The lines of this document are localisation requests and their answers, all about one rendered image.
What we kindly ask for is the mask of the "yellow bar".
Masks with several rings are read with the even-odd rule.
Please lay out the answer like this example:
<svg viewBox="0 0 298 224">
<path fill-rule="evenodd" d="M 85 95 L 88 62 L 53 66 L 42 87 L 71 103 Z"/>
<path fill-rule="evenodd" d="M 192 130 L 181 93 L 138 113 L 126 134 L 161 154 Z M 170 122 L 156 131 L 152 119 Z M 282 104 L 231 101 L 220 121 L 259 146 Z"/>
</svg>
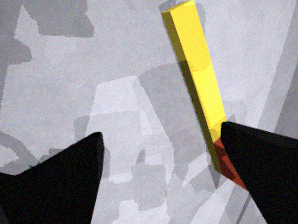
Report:
<svg viewBox="0 0 298 224">
<path fill-rule="evenodd" d="M 226 122 L 211 57 L 194 0 L 183 1 L 162 13 L 193 100 L 215 170 L 247 190 L 221 142 Z"/>
</svg>

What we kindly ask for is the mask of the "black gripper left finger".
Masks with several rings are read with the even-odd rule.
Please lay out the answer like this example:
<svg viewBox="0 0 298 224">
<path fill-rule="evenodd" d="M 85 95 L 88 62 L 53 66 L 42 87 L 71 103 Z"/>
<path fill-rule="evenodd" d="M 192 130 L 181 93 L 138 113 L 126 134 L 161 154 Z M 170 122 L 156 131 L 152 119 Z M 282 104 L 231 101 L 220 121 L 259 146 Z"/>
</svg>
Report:
<svg viewBox="0 0 298 224">
<path fill-rule="evenodd" d="M 0 224 L 91 224 L 104 153 L 94 132 L 21 174 L 0 172 Z"/>
</svg>

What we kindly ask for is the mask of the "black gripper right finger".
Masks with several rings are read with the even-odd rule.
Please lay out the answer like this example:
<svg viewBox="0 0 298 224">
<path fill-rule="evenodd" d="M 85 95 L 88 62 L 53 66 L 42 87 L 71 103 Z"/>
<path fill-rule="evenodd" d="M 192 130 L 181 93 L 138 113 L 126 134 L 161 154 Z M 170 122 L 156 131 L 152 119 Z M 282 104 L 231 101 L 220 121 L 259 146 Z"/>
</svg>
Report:
<svg viewBox="0 0 298 224">
<path fill-rule="evenodd" d="M 298 139 L 222 122 L 221 142 L 267 224 L 298 224 Z"/>
</svg>

